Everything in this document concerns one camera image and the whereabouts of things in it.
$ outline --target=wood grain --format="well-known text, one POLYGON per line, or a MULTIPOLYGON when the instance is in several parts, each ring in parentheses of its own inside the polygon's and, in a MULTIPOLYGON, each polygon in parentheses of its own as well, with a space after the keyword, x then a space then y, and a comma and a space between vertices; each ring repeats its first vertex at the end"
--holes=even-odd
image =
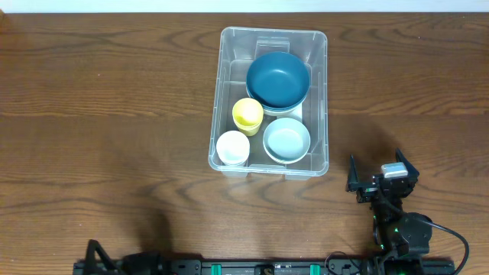
MULTIPOLYGON (((419 168, 407 211, 463 234, 489 272, 489 17, 484 14, 6 15, 0 29, 0 273, 68 274, 96 238, 206 258, 365 254, 371 213, 347 160, 419 168), (328 173, 225 178, 207 164, 227 26, 329 39, 328 173)), ((434 232, 429 256, 463 246, 434 232)))

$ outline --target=black cable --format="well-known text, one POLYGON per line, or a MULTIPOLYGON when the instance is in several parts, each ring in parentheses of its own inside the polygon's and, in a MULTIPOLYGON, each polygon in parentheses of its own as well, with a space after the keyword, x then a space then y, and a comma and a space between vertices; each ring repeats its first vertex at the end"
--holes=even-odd
POLYGON ((353 266, 354 266, 354 267, 357 267, 358 272, 357 272, 357 273, 355 273, 355 274, 359 274, 359 273, 360 273, 360 267, 359 267, 359 266, 358 266, 358 265, 357 265, 357 264, 356 264, 356 263, 355 263, 355 262, 354 262, 354 261, 353 261, 353 260, 350 258, 350 256, 348 256, 348 254, 346 254, 346 253, 345 253, 345 252, 343 252, 343 251, 334 251, 334 252, 332 252, 332 253, 331 253, 331 254, 330 254, 330 255, 329 255, 327 258, 326 258, 326 260, 324 261, 324 266, 326 267, 326 269, 328 269, 328 272, 332 273, 333 275, 339 275, 339 274, 337 274, 337 273, 333 272, 332 270, 330 270, 330 269, 329 269, 329 264, 328 264, 328 260, 329 260, 329 258, 330 258, 330 257, 331 257, 333 254, 337 254, 337 253, 341 253, 341 254, 345 255, 345 256, 347 257, 347 259, 349 259, 349 260, 350 260, 351 264, 353 264, 353 266))
MULTIPOLYGON (((401 209, 398 209, 396 206, 394 206, 392 203, 390 203, 384 196, 384 194, 382 193, 381 189, 379 188, 378 189, 379 191, 379 196, 380 198, 385 202, 385 204, 390 208, 392 209, 394 212, 396 212, 397 214, 401 214, 401 215, 406 215, 407 213, 404 212, 403 210, 401 209)), ((428 222, 427 220, 423 220, 421 218, 417 218, 417 217, 411 217, 411 218, 415 218, 418 222, 422 222, 424 223, 425 225, 429 225, 433 228, 436 228, 436 229, 439 229, 441 231, 445 231, 449 234, 452 234, 454 235, 455 237, 459 238, 460 241, 464 244, 464 247, 465 247, 465 253, 464 253, 464 257, 462 258, 461 260, 461 263, 458 265, 457 269, 455 270, 454 273, 452 273, 452 275, 457 275, 460 273, 460 271, 462 270, 462 268, 464 268, 464 265, 465 263, 467 263, 467 260, 468 260, 468 253, 469 253, 469 247, 468 247, 468 242, 467 240, 465 240, 465 238, 460 235, 459 233, 451 230, 450 228, 446 228, 445 226, 441 226, 441 225, 437 225, 436 223, 434 222, 428 222)))

